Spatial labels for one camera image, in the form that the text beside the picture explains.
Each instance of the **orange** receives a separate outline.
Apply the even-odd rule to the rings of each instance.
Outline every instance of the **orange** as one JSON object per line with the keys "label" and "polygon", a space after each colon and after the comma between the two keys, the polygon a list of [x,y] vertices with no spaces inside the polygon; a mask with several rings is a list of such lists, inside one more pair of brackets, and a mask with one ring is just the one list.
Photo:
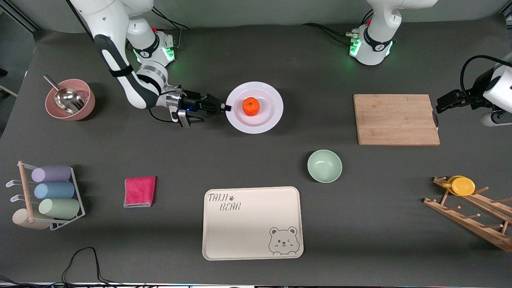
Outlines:
{"label": "orange", "polygon": [[242,108],[245,115],[255,116],[260,111],[260,102],[254,97],[249,97],[242,103]]}

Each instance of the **pink towel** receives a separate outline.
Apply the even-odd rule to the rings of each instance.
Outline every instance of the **pink towel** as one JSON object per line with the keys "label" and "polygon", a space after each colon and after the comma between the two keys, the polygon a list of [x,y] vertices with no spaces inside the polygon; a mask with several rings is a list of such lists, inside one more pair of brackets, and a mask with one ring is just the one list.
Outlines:
{"label": "pink towel", "polygon": [[156,176],[128,178],[124,181],[124,207],[151,207]]}

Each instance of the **bear drawing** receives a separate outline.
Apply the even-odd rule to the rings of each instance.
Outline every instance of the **bear drawing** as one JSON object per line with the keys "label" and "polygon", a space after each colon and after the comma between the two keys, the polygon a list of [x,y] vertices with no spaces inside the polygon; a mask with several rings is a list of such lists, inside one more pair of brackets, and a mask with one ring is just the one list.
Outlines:
{"label": "bear drawing", "polygon": [[300,247],[296,235],[295,227],[290,227],[288,230],[271,228],[268,248],[273,255],[296,255]]}

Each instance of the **white plate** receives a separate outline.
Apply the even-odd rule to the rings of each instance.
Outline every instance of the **white plate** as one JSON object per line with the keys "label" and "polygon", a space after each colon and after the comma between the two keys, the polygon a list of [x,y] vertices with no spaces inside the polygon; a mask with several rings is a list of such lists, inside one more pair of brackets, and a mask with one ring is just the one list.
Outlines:
{"label": "white plate", "polygon": [[[255,116],[247,116],[242,108],[245,99],[254,97],[260,102],[260,111]],[[227,119],[238,130],[259,134],[272,129],[283,116],[283,99],[272,86],[262,82],[248,82],[236,87],[228,96]]]}
{"label": "white plate", "polygon": [[303,251],[297,188],[214,189],[204,195],[206,260],[298,258]]}

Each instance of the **metal ladle bowl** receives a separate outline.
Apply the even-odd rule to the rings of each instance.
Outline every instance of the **metal ladle bowl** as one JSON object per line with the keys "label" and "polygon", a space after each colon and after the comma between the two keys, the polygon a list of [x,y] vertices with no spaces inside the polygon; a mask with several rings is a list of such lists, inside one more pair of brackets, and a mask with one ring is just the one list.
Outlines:
{"label": "metal ladle bowl", "polygon": [[71,88],[61,88],[59,85],[52,80],[48,75],[44,75],[43,78],[50,83],[50,85],[57,90],[55,93],[54,99],[57,106],[62,108],[64,111],[73,115],[76,112],[80,111],[85,105],[82,97],[76,92],[76,90]]}

